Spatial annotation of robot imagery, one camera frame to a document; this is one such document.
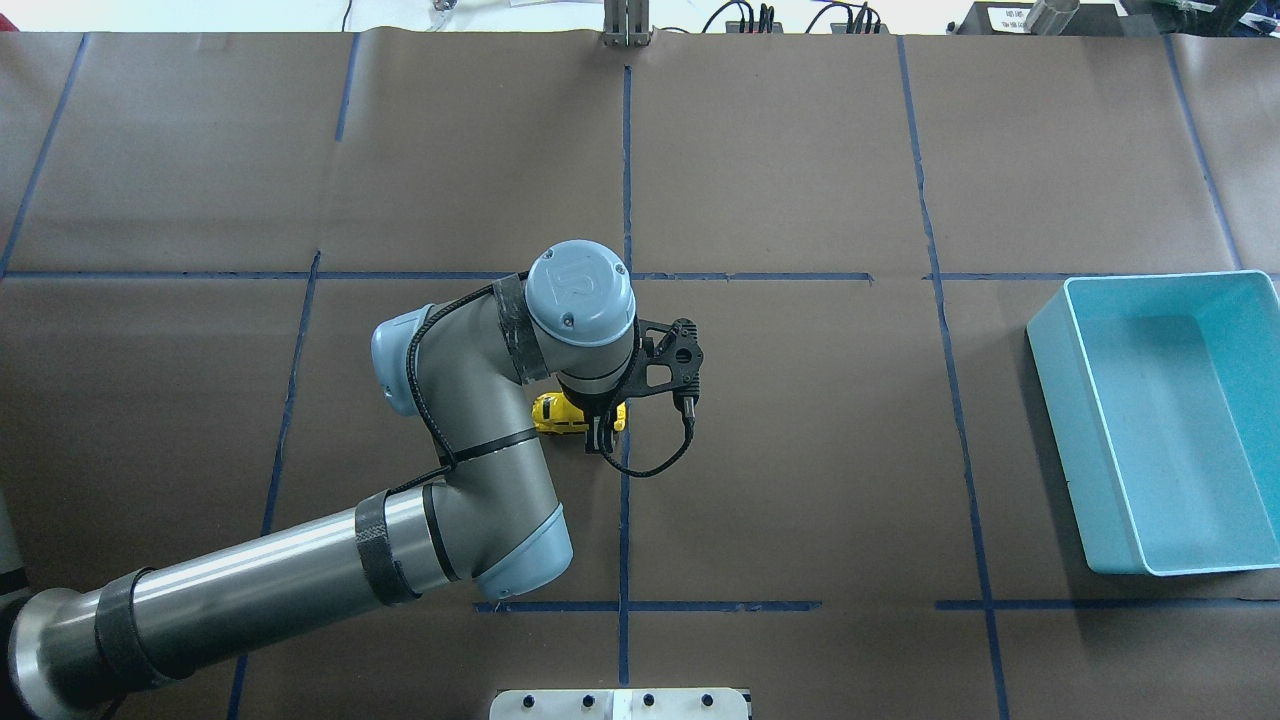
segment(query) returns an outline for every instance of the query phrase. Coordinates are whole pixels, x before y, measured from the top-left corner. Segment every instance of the white label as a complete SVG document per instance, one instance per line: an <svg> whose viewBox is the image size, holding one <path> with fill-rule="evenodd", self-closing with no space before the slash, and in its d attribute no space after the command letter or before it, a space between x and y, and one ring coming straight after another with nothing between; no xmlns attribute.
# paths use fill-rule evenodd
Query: white label
<svg viewBox="0 0 1280 720"><path fill-rule="evenodd" d="M991 29L996 32L1027 32L1025 8L987 8L987 17L991 18Z"/></svg>

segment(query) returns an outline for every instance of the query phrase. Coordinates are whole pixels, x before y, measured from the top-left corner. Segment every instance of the light blue plastic container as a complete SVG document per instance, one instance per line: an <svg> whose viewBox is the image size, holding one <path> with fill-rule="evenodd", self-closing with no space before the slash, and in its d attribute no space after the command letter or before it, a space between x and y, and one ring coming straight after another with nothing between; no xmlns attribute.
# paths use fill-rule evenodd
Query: light blue plastic container
<svg viewBox="0 0 1280 720"><path fill-rule="evenodd" d="M1280 300L1265 273L1071 278L1027 333L1089 568L1280 568Z"/></svg>

